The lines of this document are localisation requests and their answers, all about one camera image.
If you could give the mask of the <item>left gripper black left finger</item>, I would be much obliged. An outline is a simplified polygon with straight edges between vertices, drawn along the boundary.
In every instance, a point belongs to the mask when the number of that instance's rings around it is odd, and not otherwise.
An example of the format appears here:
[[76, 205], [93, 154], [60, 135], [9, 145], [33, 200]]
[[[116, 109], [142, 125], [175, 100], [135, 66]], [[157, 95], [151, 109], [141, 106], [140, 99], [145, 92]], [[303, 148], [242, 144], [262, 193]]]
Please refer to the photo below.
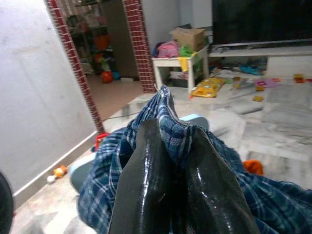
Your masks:
[[111, 234], [168, 234], [171, 229], [173, 161], [156, 119], [143, 122], [136, 149], [117, 184]]

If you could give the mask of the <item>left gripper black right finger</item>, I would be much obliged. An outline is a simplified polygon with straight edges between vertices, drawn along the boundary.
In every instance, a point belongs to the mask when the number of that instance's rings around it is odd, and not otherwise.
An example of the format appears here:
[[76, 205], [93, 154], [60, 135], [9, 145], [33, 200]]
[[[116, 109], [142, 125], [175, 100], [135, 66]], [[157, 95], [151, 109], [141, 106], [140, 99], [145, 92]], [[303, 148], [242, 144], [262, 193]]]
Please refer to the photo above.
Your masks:
[[188, 219], [195, 233], [259, 233], [235, 174], [199, 128], [192, 137], [185, 176]]

